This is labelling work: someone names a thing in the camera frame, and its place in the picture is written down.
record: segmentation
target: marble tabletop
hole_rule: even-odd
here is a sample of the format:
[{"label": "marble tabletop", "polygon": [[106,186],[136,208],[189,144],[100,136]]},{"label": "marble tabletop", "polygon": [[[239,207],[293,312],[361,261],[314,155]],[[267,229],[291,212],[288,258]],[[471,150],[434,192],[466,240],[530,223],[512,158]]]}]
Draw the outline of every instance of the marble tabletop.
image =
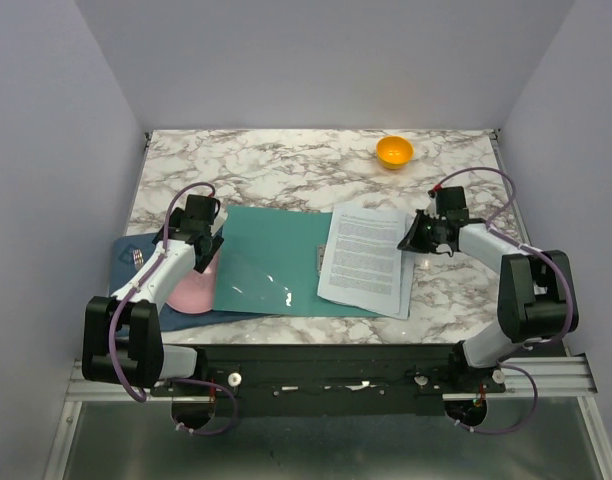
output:
[{"label": "marble tabletop", "polygon": [[[375,145],[400,135],[415,147],[400,171],[382,168]],[[497,167],[487,132],[420,130],[155,131],[139,182],[128,234],[157,231],[174,194],[207,181],[228,205],[331,211],[353,201],[414,214],[445,175],[470,166]],[[471,214],[487,217],[507,200],[494,173],[451,181],[466,187]],[[496,226],[518,238],[505,212]],[[496,318],[497,276],[462,254],[417,255],[406,321],[391,318],[265,317],[162,334],[165,343],[453,343]]]}]

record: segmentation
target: cable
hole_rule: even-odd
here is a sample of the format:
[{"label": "cable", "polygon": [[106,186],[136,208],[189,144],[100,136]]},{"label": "cable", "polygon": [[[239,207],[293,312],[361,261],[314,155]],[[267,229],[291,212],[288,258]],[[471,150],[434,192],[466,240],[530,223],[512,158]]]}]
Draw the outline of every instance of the cable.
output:
[{"label": "cable", "polygon": [[[436,191],[438,191],[439,189],[442,188],[442,184],[444,184],[447,180],[450,180],[451,178],[456,177],[457,175],[461,175],[462,173],[468,173],[468,172],[474,172],[474,171],[487,171],[487,172],[497,173],[504,180],[506,180],[508,182],[509,186],[510,186],[510,195],[508,196],[508,201],[506,203],[504,203],[500,208],[495,210],[495,212],[493,212],[493,214],[490,217],[488,217],[488,219],[486,220],[486,230],[488,232],[490,232],[492,235],[494,235],[495,237],[497,237],[500,240],[503,240],[503,241],[509,243],[510,245],[516,247],[517,249],[523,250],[524,252],[539,258],[542,262],[544,262],[546,265],[548,265],[551,268],[551,270],[553,270],[553,272],[557,276],[557,279],[560,281],[560,283],[564,287],[564,295],[566,297],[566,317],[564,318],[564,325],[562,326],[561,331],[557,335],[554,335],[553,337],[551,337],[549,340],[533,342],[533,343],[529,343],[529,344],[524,344],[520,348],[529,348],[530,349],[530,348],[535,347],[535,346],[544,347],[544,346],[549,346],[549,345],[554,345],[556,343],[559,343],[564,338],[564,336],[566,336],[566,334],[570,330],[570,327],[571,327],[571,325],[573,323],[573,295],[572,295],[572,291],[571,291],[570,285],[568,284],[568,280],[566,279],[566,276],[561,271],[561,269],[555,264],[555,262],[553,262],[550,258],[548,258],[546,255],[544,255],[542,252],[540,252],[539,250],[537,250],[537,249],[535,249],[535,248],[533,248],[533,247],[531,247],[529,245],[526,245],[526,244],[518,242],[513,237],[511,237],[509,235],[506,235],[505,233],[500,232],[499,230],[497,230],[493,226],[493,220],[495,220],[502,212],[504,212],[510,205],[512,205],[513,201],[515,201],[515,198],[517,196],[517,188],[515,187],[515,182],[513,182],[513,179],[508,174],[506,174],[505,172],[502,172],[501,170],[499,170],[497,168],[492,168],[492,167],[469,167],[469,168],[464,168],[462,170],[458,170],[458,171],[453,172],[450,175],[444,177],[442,180],[439,181],[439,183],[437,183],[437,185],[435,185],[433,187],[432,190],[436,192]],[[530,412],[528,412],[528,415],[526,415],[524,418],[522,418],[518,423],[516,423],[512,427],[503,428],[503,429],[500,429],[500,430],[489,430],[489,429],[485,429],[485,428],[469,427],[469,426],[463,425],[463,424],[461,424],[459,422],[456,422],[455,423],[456,425],[459,425],[462,428],[464,428],[465,430],[468,430],[468,431],[470,431],[472,433],[480,433],[480,434],[483,434],[483,435],[504,435],[504,434],[507,434],[507,433],[516,432],[520,428],[524,427],[530,421],[530,419],[535,414],[535,411],[537,410],[537,401],[538,401],[538,398],[539,398],[539,395],[537,393],[537,383],[535,383],[535,379],[531,376],[531,374],[528,373],[523,368],[516,367],[514,365],[506,365],[506,364],[502,363],[504,360],[508,359],[514,353],[515,352],[512,352],[512,353],[506,355],[504,358],[498,359],[497,360],[497,365],[500,368],[508,368],[508,369],[511,369],[511,370],[516,370],[518,372],[521,372],[524,375],[526,375],[526,378],[528,378],[528,381],[530,382],[531,386],[533,387],[533,405],[532,405],[532,407],[530,409]]]},{"label": "cable", "polygon": [[138,288],[141,287],[151,277],[151,275],[157,271],[159,266],[164,261],[164,258],[166,258],[166,251],[168,250],[168,225],[170,223],[170,216],[173,212],[173,208],[175,207],[175,203],[177,203],[177,200],[179,200],[179,197],[181,197],[185,192],[187,192],[191,188],[196,188],[196,187],[208,187],[212,191],[211,197],[215,195],[215,187],[211,185],[210,183],[206,183],[206,182],[191,183],[190,185],[185,186],[179,192],[177,192],[177,194],[171,200],[170,205],[168,206],[168,209],[166,210],[166,217],[164,219],[164,236],[162,240],[162,247],[164,251],[159,254],[159,256],[155,259],[155,262],[153,263],[153,265],[146,272],[144,272],[144,274],[139,278],[139,280],[137,281],[137,286],[132,287],[128,291],[128,293],[126,293],[126,296],[119,302],[119,305],[117,305],[117,309],[115,310],[115,313],[113,313],[113,316],[111,318],[110,326],[108,327],[108,353],[110,356],[110,361],[113,364],[113,369],[115,370],[115,374],[117,375],[117,379],[119,380],[119,383],[122,385],[122,387],[124,387],[124,390],[126,390],[126,393],[128,393],[128,395],[130,395],[135,401],[139,403],[144,403],[146,399],[148,398],[148,396],[146,395],[146,392],[144,391],[143,388],[139,388],[138,391],[135,391],[133,387],[131,386],[130,382],[128,381],[128,379],[126,378],[126,375],[124,374],[124,371],[122,370],[122,366],[119,363],[119,358],[117,357],[117,345],[115,343],[115,331],[117,330],[117,324],[119,323],[119,317],[124,311],[126,304],[130,301],[133,295],[135,295]]},{"label": "cable", "polygon": [[183,423],[177,421],[177,419],[175,417],[173,417],[173,422],[175,422],[175,429],[176,430],[184,430],[185,432],[190,433],[191,435],[197,435],[200,437],[212,437],[214,435],[219,435],[221,433],[224,433],[225,431],[229,430],[230,428],[232,428],[235,425],[235,422],[237,421],[237,412],[239,410],[239,405],[237,404],[237,399],[235,398],[235,395],[233,395],[233,393],[228,390],[227,388],[222,387],[221,385],[217,384],[217,383],[213,383],[213,382],[204,382],[202,380],[193,380],[190,378],[173,378],[171,381],[173,382],[177,382],[177,383],[187,383],[189,385],[199,385],[202,387],[210,387],[211,389],[214,388],[216,390],[220,390],[222,392],[224,392],[226,395],[228,395],[228,398],[230,399],[230,401],[233,404],[233,413],[230,416],[230,420],[228,421],[228,423],[226,425],[224,425],[223,427],[218,428],[217,430],[195,430],[193,428],[189,428],[186,425],[184,425]]},{"label": "cable", "polygon": [[507,433],[513,433],[513,432],[516,432],[517,430],[525,427],[526,424],[533,418],[533,415],[537,411],[537,401],[539,400],[539,394],[537,393],[537,383],[535,383],[535,379],[531,376],[530,373],[528,373],[523,368],[516,367],[515,365],[505,365],[505,364],[502,364],[502,363],[499,363],[498,365],[501,368],[507,368],[509,370],[516,370],[516,371],[518,371],[520,373],[523,373],[524,375],[526,375],[526,378],[528,378],[528,381],[530,382],[531,386],[533,387],[533,405],[531,406],[530,411],[528,412],[528,414],[526,416],[524,416],[515,425],[512,425],[510,427],[506,427],[506,428],[501,428],[499,430],[490,430],[488,428],[470,427],[468,425],[464,425],[463,423],[461,423],[459,421],[455,421],[455,425],[456,426],[459,425],[464,430],[467,430],[467,431],[469,431],[471,433],[479,433],[481,435],[506,435]]}]

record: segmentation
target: teal folder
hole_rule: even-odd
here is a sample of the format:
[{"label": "teal folder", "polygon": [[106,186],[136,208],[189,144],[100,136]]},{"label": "teal folder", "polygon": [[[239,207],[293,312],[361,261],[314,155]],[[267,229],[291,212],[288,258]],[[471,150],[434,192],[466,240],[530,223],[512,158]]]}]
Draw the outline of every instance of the teal folder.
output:
[{"label": "teal folder", "polygon": [[213,310],[300,317],[378,317],[317,296],[317,247],[331,213],[228,207]]}]

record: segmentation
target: screw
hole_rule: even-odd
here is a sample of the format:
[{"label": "screw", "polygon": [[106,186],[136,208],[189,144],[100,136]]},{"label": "screw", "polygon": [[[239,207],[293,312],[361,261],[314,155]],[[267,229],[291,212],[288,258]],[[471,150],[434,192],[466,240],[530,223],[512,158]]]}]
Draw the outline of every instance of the screw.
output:
[{"label": "screw", "polygon": [[425,377],[423,375],[418,375],[415,377],[415,383],[419,385],[420,387],[423,387],[424,385],[428,383],[428,377]]},{"label": "screw", "polygon": [[493,372],[492,378],[493,382],[495,382],[497,385],[501,385],[504,383],[504,380],[506,380],[506,375],[504,375],[504,372],[498,369]]},{"label": "screw", "polygon": [[228,384],[231,387],[237,387],[240,383],[242,383],[242,376],[239,373],[233,372],[228,376]]}]

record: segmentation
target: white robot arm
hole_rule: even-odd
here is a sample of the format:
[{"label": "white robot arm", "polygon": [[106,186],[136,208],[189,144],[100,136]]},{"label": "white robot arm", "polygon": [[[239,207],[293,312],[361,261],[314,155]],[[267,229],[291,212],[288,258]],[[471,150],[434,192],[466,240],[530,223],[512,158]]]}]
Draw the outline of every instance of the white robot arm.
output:
[{"label": "white robot arm", "polygon": [[[417,210],[413,226],[398,248],[451,256],[461,252],[500,276],[497,322],[458,344],[468,368],[494,367],[499,359],[527,342],[561,335],[562,329],[567,329],[564,333],[575,330],[577,306],[570,265],[563,252],[530,249],[550,259],[567,285],[540,258],[503,240],[500,237],[504,235],[491,231],[492,227],[483,220],[470,218],[463,187],[434,189],[429,194],[434,202],[427,210]],[[570,293],[573,312],[568,327],[566,290]]]}]

